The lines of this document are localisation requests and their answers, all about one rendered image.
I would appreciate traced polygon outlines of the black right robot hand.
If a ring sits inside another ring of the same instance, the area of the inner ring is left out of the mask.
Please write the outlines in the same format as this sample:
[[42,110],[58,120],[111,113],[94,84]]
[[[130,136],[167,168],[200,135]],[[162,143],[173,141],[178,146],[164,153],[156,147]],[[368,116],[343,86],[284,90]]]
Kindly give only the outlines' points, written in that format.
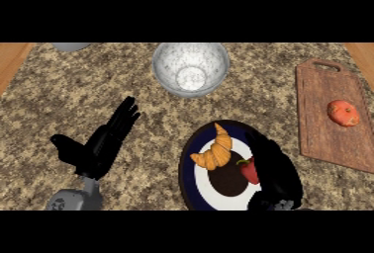
[[262,190],[249,202],[249,211],[269,211],[281,200],[293,201],[293,210],[302,206],[303,185],[295,163],[278,143],[261,132],[246,133]]

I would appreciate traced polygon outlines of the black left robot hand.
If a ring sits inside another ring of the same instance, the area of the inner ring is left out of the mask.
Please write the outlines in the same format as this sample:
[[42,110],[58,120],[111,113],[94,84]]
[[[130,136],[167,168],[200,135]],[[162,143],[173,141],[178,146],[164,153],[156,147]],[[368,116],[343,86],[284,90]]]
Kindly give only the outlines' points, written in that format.
[[95,180],[105,176],[139,116],[135,98],[128,97],[108,123],[96,129],[86,144],[64,134],[52,136],[51,141],[60,151],[60,160],[76,167],[77,175]]

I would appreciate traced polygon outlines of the blue and white plate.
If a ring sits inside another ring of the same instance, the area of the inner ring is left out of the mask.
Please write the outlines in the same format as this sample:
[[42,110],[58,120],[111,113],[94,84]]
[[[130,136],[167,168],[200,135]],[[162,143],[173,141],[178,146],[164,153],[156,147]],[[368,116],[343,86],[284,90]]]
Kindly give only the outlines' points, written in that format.
[[[191,160],[193,153],[203,153],[215,143],[221,125],[232,139],[231,160],[224,167],[209,171]],[[241,159],[253,157],[246,132],[253,128],[232,120],[206,124],[190,137],[179,166],[179,183],[187,207],[193,211],[246,211],[261,184],[253,184],[241,173]]]

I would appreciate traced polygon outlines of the golden croissant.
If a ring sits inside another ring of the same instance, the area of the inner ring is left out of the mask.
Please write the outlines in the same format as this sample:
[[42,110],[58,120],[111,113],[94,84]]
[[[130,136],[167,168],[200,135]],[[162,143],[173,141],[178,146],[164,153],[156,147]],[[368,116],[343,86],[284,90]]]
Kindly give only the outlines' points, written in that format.
[[210,148],[203,153],[193,153],[193,162],[206,170],[215,170],[228,164],[231,160],[232,139],[221,125],[215,125],[216,138]]

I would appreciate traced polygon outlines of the brown wooden cutting board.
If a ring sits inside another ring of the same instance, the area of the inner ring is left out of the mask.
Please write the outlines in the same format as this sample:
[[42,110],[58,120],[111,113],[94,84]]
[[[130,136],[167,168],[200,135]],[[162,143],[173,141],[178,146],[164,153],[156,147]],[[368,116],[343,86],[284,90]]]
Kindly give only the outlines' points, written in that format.
[[[374,174],[374,126],[358,76],[337,62],[311,58],[296,67],[302,155]],[[340,126],[327,104],[343,100],[360,124]]]

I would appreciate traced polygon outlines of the orange red tomato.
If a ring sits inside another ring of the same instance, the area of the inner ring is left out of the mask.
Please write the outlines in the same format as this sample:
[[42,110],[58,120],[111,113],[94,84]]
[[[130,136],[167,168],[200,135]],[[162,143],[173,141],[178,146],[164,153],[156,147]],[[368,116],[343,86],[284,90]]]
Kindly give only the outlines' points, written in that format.
[[355,127],[360,124],[357,108],[343,100],[334,100],[327,104],[327,115],[342,127]]

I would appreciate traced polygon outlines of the grey round object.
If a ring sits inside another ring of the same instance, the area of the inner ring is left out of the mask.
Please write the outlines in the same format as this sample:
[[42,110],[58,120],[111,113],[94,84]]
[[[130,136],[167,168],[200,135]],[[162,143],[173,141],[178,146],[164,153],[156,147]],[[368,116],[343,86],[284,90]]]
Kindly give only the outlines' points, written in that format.
[[61,51],[79,51],[91,46],[89,42],[54,42],[54,46]]

